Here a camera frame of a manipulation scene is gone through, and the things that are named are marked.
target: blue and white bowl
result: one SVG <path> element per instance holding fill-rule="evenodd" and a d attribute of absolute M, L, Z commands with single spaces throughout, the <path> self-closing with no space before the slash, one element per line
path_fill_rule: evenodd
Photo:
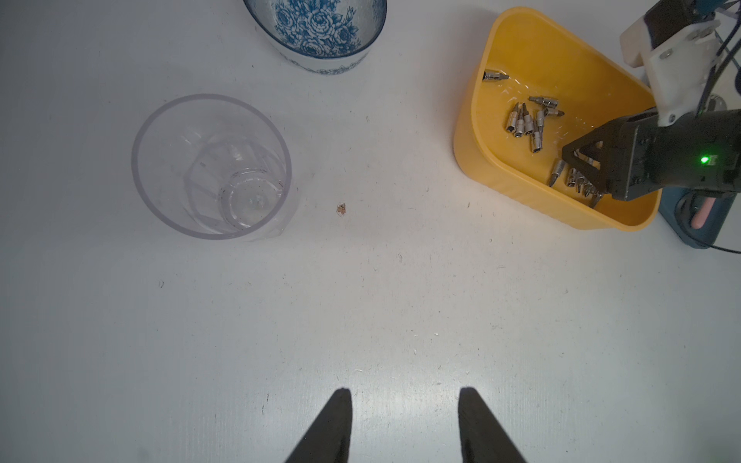
<path fill-rule="evenodd" d="M 341 74 L 368 54 L 386 21 L 386 0 L 245 0 L 273 46 L 292 63 Z"/>

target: cup rim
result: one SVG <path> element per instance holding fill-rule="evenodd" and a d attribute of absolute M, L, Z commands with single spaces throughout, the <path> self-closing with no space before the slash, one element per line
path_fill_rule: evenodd
<path fill-rule="evenodd" d="M 152 200 L 147 195 L 147 192 L 144 190 L 142 179 L 139 176 L 139 148 L 142 145 L 142 140 L 144 139 L 144 135 L 147 133 L 147 130 L 149 130 L 149 127 L 152 125 L 152 123 L 154 123 L 154 121 L 158 117 L 160 117 L 163 113 L 165 113 L 165 111 L 177 106 L 178 104 L 187 103 L 189 101 L 202 100 L 202 99 L 226 101 L 227 103 L 236 104 L 237 106 L 240 106 L 252 112 L 256 116 L 258 116 L 273 131 L 273 133 L 278 138 L 278 141 L 281 145 L 281 148 L 283 149 L 283 152 L 285 153 L 286 182 L 284 186 L 284 191 L 286 193 L 281 196 L 281 198 L 278 200 L 278 203 L 275 205 L 273 210 L 270 211 L 268 215 L 263 218 L 263 220 L 257 222 L 252 227 L 245 228 L 244 230 L 236 231 L 234 233 L 228 233 L 228 234 L 201 233 L 201 232 L 191 230 L 189 228 L 183 227 L 180 224 L 175 223 L 173 220 L 166 217 L 166 215 L 163 214 L 162 211 L 157 209 L 157 207 L 154 205 Z M 288 146 L 285 144 L 285 140 L 281 136 L 275 124 L 273 124 L 273 122 L 270 119 L 268 119 L 264 114 L 260 113 L 257 109 L 250 106 L 249 104 L 244 103 L 243 101 L 240 101 L 236 98 L 232 98 L 230 96 L 219 95 L 218 93 L 197 93 L 195 95 L 182 96 L 180 98 L 174 99 L 172 101 L 169 101 L 168 103 L 163 104 L 159 109 L 157 109 L 154 113 L 152 113 L 147 118 L 147 120 L 144 121 L 144 124 L 139 129 L 138 133 L 136 134 L 136 138 L 134 139 L 134 144 L 131 147 L 131 173 L 133 174 L 134 185 L 136 186 L 136 191 L 139 193 L 139 196 L 142 198 L 142 201 L 144 201 L 144 204 L 147 205 L 147 208 L 150 211 L 152 211 L 152 213 L 158 219 L 162 220 L 165 224 L 169 225 L 175 230 L 178 230 L 180 233 L 184 233 L 194 238 L 212 239 L 212 240 L 240 238 L 242 236 L 246 236 L 252 232 L 260 230 L 265 224 L 267 224 L 270 220 L 272 220 L 276 216 L 278 211 L 280 211 L 281 208 L 283 207 L 283 204 L 285 203 L 286 198 L 290 194 L 291 180 L 293 180 L 293 169 L 292 169 L 291 162 L 290 162 L 290 153 L 288 152 Z"/>
<path fill-rule="evenodd" d="M 304 52 L 302 52 L 301 50 L 297 50 L 296 48 L 293 48 L 293 47 L 291 47 L 291 46 L 287 45 L 287 44 L 286 44 L 286 43 L 285 43 L 285 42 L 284 42 L 284 41 L 283 41 L 282 39 L 279 39 L 278 37 L 275 37 L 275 36 L 274 36 L 274 34 L 272 34 L 272 32 L 270 32 L 270 31 L 268 30 L 268 28 L 267 28 L 267 27 L 265 27 L 265 26 L 264 26 L 264 25 L 262 24 L 262 21 L 260 21 L 260 20 L 259 20 L 259 19 L 257 18 L 257 15 L 256 15 L 256 14 L 255 14 L 255 13 L 254 13 L 254 12 L 252 11 L 252 8 L 250 8 L 250 4 L 248 4 L 248 1 L 249 1 L 249 0 L 243 0 L 243 2 L 245 3 L 245 6 L 247 7 L 247 11 L 249 11 L 249 12 L 250 12 L 250 15 L 252 15 L 252 18 L 253 18 L 253 19 L 255 20 L 255 22 L 256 22 L 256 23 L 257 23 L 257 24 L 258 24 L 258 25 L 259 25 L 259 26 L 260 26 L 260 27 L 262 28 L 262 30 L 263 30 L 263 31 L 265 31 L 265 33 L 266 33 L 266 34 L 268 34 L 268 35 L 269 35 L 269 36 L 270 36 L 270 37 L 271 37 L 271 38 L 272 38 L 273 40 L 277 41 L 277 42 L 278 42 L 279 44 L 281 44 L 282 46 L 286 47 L 287 49 L 289 49 L 289 50 L 291 50 L 291 51 L 293 51 L 293 52 L 295 52 L 295 53 L 298 53 L 298 54 L 299 54 L 299 55 L 301 55 L 301 56 L 306 56 L 307 58 L 312 58 L 312 59 L 321 59 L 321 60 L 332 60 L 332 59 L 338 59 L 338 58 L 347 58 L 348 56 L 353 56 L 353 55 L 356 55 L 356 54 L 358 54 L 358 53 L 361 53 L 361 52 L 362 52 L 363 50 L 366 50 L 366 49 L 367 49 L 368 47 L 370 47 L 370 46 L 371 46 L 371 45 L 372 45 L 372 44 L 373 44 L 373 43 L 374 43 L 374 42 L 376 41 L 376 39 L 378 38 L 378 36 L 380 36 L 380 35 L 381 35 L 381 31 L 383 30 L 383 27 L 384 27 L 384 26 L 386 25 L 386 13 L 387 13 L 387 11 L 388 11 L 388 2 L 387 2 L 387 0 L 381 0 L 381 1 L 383 2 L 383 18 L 381 19 L 381 27 L 379 27 L 379 28 L 378 28 L 378 30 L 376 31 L 376 35 L 375 35 L 375 36 L 373 36 L 373 38 L 372 38 L 372 39 L 371 39 L 370 41 L 368 41 L 368 43 L 367 43 L 367 44 L 363 45 L 363 46 L 362 46 L 362 47 L 360 47 L 359 49 L 357 49 L 357 50 L 354 50 L 354 51 L 352 51 L 352 52 L 350 52 L 350 53 L 346 53 L 346 54 L 344 54 L 344 55 L 338 55 L 338 56 L 313 56 L 313 55 L 309 55 L 309 54 L 307 54 L 307 53 L 304 53 Z"/>

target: pink handle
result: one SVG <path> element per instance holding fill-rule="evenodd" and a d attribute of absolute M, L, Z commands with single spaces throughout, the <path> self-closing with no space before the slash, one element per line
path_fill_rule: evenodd
<path fill-rule="evenodd" d="M 699 230 L 700 228 L 705 226 L 705 222 L 708 220 L 708 216 L 710 215 L 710 211 L 713 210 L 713 204 L 715 204 L 715 198 L 705 198 L 705 201 L 702 203 L 702 207 L 700 210 L 697 211 L 697 213 L 692 217 L 692 222 L 690 222 L 690 225 L 695 230 Z"/>

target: robotic arm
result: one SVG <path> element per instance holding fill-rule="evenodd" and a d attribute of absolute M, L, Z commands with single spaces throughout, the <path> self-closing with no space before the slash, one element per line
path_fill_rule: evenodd
<path fill-rule="evenodd" d="M 657 106 L 563 147 L 562 159 L 599 192 L 623 201 L 667 186 L 708 197 L 741 192 L 741 110 L 707 108 L 712 87 L 741 48 L 740 41 L 718 64 L 727 45 L 715 36 L 721 4 L 659 0 L 620 36 L 625 62 L 645 67 Z"/>

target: clear plastic cup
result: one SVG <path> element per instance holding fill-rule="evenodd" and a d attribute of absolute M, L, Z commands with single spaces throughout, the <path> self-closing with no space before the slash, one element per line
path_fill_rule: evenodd
<path fill-rule="evenodd" d="M 185 96 L 155 111 L 136 135 L 131 170 L 154 215 L 196 238 L 276 236 L 295 212 L 285 141 L 228 96 Z"/>

